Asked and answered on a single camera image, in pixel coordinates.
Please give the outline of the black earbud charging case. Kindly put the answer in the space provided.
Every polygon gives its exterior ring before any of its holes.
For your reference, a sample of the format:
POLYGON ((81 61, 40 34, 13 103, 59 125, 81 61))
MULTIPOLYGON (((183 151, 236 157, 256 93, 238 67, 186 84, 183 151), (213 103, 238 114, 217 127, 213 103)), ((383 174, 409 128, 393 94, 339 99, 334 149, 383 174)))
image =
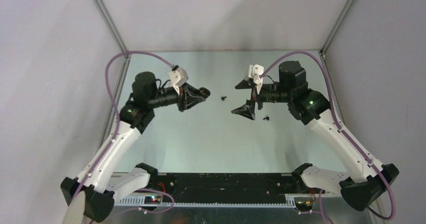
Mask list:
POLYGON ((205 87, 199 88, 198 91, 199 91, 199 95, 205 99, 209 98, 211 95, 211 92, 205 87))

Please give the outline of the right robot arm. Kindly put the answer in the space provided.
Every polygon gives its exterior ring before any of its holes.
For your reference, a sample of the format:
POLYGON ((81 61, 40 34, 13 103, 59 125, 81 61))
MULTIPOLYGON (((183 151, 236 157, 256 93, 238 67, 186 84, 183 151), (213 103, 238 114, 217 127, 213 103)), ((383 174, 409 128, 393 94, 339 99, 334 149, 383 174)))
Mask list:
POLYGON ((255 111, 265 103, 285 103, 291 115, 322 137, 343 163, 346 171, 338 172, 305 163, 292 173, 295 191, 310 188, 339 194, 357 211, 366 210, 392 184, 399 174, 393 164, 383 164, 363 147, 331 109, 330 101, 319 91, 309 88, 306 71, 297 61, 279 65, 279 79, 264 83, 261 65, 251 65, 236 89, 249 89, 250 98, 233 114, 255 119, 255 111))

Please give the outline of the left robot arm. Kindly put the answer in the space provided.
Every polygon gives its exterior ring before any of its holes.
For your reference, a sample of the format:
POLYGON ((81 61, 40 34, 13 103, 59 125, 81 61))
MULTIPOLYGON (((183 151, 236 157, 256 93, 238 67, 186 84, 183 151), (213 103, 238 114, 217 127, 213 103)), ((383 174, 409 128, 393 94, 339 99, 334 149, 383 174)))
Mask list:
POLYGON ((158 171, 150 165, 140 163, 118 178, 113 173, 153 120, 156 108, 176 105, 179 111, 185 111, 210 96, 207 88, 190 85, 183 70, 173 70, 169 77, 171 86, 165 87, 158 85, 152 72, 136 75, 129 99, 117 114, 116 128, 85 169, 74 178, 64 178, 60 185, 68 205, 63 223, 81 223, 85 217, 102 222, 129 194, 139 190, 158 192, 158 171))

